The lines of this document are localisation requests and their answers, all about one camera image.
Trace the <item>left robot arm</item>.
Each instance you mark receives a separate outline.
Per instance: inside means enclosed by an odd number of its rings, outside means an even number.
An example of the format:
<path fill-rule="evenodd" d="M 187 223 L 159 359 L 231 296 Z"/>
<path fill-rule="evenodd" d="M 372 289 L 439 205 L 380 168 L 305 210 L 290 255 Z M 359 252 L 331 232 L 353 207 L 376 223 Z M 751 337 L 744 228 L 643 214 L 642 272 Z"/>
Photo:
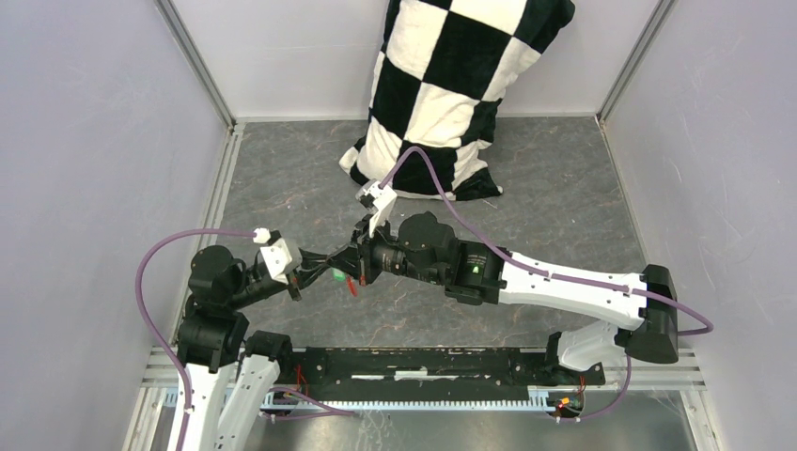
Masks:
<path fill-rule="evenodd" d="M 286 291 L 300 297 L 328 268 L 320 254 L 262 248 L 251 265 L 222 245 L 198 251 L 191 261 L 190 296 L 178 328 L 172 361 L 179 373 L 171 450 L 240 450 L 261 406 L 279 382 L 296 377 L 288 393 L 307 396 L 307 381 L 285 334 L 247 332 L 242 309 Z"/>

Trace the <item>metal key holder red handle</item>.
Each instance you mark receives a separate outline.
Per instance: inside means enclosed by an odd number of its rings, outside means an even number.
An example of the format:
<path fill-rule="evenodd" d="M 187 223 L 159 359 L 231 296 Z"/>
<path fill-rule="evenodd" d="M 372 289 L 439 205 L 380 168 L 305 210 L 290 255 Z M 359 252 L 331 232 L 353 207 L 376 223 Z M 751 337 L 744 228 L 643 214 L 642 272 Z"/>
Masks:
<path fill-rule="evenodd" d="M 344 282 L 346 283 L 347 288 L 348 288 L 350 294 L 352 295 L 352 297 L 356 297 L 358 295 L 358 291 L 357 291 L 357 288 L 356 288 L 356 285 L 357 285 L 358 281 L 353 279 L 353 278 L 351 278 L 350 276 L 348 276 L 346 274 L 346 279 L 344 280 Z"/>

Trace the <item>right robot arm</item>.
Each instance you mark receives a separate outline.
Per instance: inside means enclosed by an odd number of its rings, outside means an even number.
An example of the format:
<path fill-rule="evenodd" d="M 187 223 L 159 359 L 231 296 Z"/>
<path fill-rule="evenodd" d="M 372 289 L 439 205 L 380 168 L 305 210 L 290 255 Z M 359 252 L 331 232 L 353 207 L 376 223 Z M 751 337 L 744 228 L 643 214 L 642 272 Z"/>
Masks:
<path fill-rule="evenodd" d="M 362 286 L 389 272 L 441 286 L 459 303 L 535 305 L 593 318 L 581 329 L 550 335 L 542 368 L 555 383 L 622 354 L 660 365 L 679 359 L 677 310 L 661 300 L 670 295 L 672 280 L 662 266 L 625 274 L 548 266 L 462 240 L 430 212 L 410 216 L 396 232 L 366 216 L 328 262 Z"/>

